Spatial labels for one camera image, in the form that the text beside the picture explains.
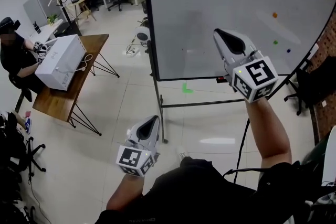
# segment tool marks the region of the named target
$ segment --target person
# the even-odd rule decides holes
[[[15,110],[12,110],[11,112],[0,111],[0,116],[4,121],[7,121],[9,113],[12,113],[15,116],[17,123],[26,131],[27,134],[30,134],[32,130],[32,119],[30,118],[30,111],[26,112],[25,118],[21,117]]]
[[[291,164],[287,133],[268,101],[246,102],[246,107],[262,157],[261,169],[255,169],[263,172],[257,191],[228,182],[211,162],[180,150],[180,167],[158,177],[144,196],[144,178],[125,174],[96,224],[288,220],[305,201],[301,166]]]
[[[40,93],[44,84],[34,74],[38,67],[37,60],[30,52],[34,50],[34,44],[15,31],[14,23],[10,17],[6,17],[0,22],[0,42],[1,64],[8,71],[13,84],[23,91],[31,89]]]

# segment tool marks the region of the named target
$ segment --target whiteboard frame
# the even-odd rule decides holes
[[[174,80],[197,80],[197,79],[216,79],[218,77],[199,77],[199,78],[178,78],[178,79],[160,79],[160,73],[159,73],[159,65],[158,65],[158,55],[156,53],[156,42],[155,42],[155,31],[154,31],[154,20],[153,20],[153,10],[152,10],[152,0],[146,0],[146,6],[147,6],[147,12],[148,12],[148,21],[149,21],[149,29],[150,29],[150,34],[151,34],[151,44],[152,44],[152,53],[153,53],[153,62],[154,62],[154,70],[152,70],[152,72],[155,73],[155,77],[157,81],[174,81]],[[322,32],[320,33],[320,35],[318,36],[317,40],[312,44],[311,48],[309,49],[309,51],[307,51],[307,53],[309,53],[311,51],[311,49],[313,48],[313,46],[317,43],[317,41],[321,38],[325,28],[327,27],[328,22],[330,21],[330,18],[332,16],[332,14],[334,13],[334,10],[336,9],[336,2],[333,8],[333,11],[331,12],[327,22],[325,23],[325,26],[322,30]],[[296,71],[299,67],[301,66],[301,63],[295,68],[294,71]],[[280,76],[288,76],[288,74],[279,74]]]

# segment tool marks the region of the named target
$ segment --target whiteboard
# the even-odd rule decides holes
[[[146,0],[156,76],[226,74],[214,29],[248,36],[278,74],[292,73],[328,22],[335,0]]]

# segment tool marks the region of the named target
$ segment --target white box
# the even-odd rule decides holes
[[[59,37],[45,45],[52,47],[35,75],[49,88],[66,91],[86,49],[78,35]]]

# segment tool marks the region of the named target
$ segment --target vr headset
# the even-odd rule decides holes
[[[16,20],[14,22],[10,17],[5,18],[3,21],[7,21],[7,22],[5,22],[4,25],[0,26],[0,35],[9,34],[11,30],[16,31],[21,25],[19,20]]]

